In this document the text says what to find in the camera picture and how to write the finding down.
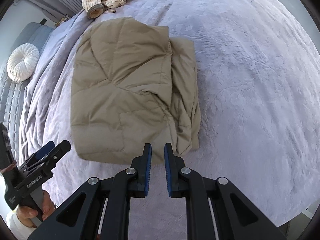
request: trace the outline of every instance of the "tufted cushion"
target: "tufted cushion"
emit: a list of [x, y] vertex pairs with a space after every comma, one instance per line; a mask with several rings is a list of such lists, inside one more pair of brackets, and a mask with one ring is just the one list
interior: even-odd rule
[[31, 77], [39, 59], [36, 46], [25, 43], [17, 47], [9, 57], [8, 76], [15, 82], [22, 82]]

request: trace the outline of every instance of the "jacket sleeve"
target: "jacket sleeve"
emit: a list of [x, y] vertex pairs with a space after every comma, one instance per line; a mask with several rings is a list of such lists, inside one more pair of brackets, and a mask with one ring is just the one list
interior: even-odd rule
[[18, 240], [27, 240], [35, 228], [23, 225], [17, 217], [16, 211], [10, 211], [7, 215], [7, 226]]

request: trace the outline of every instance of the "bed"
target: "bed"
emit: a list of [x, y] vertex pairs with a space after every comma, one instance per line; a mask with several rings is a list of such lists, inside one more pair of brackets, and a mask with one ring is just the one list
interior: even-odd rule
[[[39, 54], [42, 54], [45, 44], [53, 28], [31, 22], [18, 35], [14, 41], [10, 53], [25, 43], [31, 43], [37, 47]], [[23, 82], [14, 82], [8, 77], [7, 60], [0, 66], [0, 122], [4, 122], [8, 128], [11, 138], [12, 153], [19, 158], [19, 124], [24, 102], [25, 87], [30, 82], [27, 79]]]
[[[61, 24], [27, 86], [19, 163], [50, 140], [72, 143], [79, 39], [98, 22], [127, 16], [194, 41], [201, 128], [188, 167], [229, 178], [277, 226], [320, 198], [320, 55], [277, 0], [128, 0], [94, 22], [80, 12]], [[126, 167], [82, 160], [72, 147], [44, 189], [59, 205], [89, 177]], [[164, 166], [152, 167], [149, 197], [132, 200], [129, 223], [129, 239], [186, 239], [184, 201], [168, 197]]]

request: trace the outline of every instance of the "silver bolt head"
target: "silver bolt head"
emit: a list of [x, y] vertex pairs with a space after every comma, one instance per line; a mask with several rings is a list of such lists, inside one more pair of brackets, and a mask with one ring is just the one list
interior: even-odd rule
[[88, 180], [90, 185], [96, 185], [98, 183], [98, 179], [96, 177], [92, 177]]
[[181, 169], [181, 172], [182, 172], [183, 174], [189, 174], [189, 173], [191, 172], [191, 170], [190, 170], [188, 167], [183, 167], [183, 168]]
[[133, 175], [136, 173], [136, 170], [134, 168], [127, 168], [125, 172], [129, 175]]
[[221, 177], [218, 179], [218, 182], [222, 185], [226, 185], [228, 183], [228, 179]]

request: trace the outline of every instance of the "folded puffer jacket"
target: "folded puffer jacket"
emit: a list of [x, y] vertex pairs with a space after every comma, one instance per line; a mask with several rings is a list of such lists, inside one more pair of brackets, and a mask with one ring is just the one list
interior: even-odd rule
[[130, 164], [152, 145], [176, 155], [199, 147], [200, 110], [193, 42], [169, 38], [168, 27], [133, 18], [108, 20], [82, 37], [71, 92], [71, 130], [87, 160]]

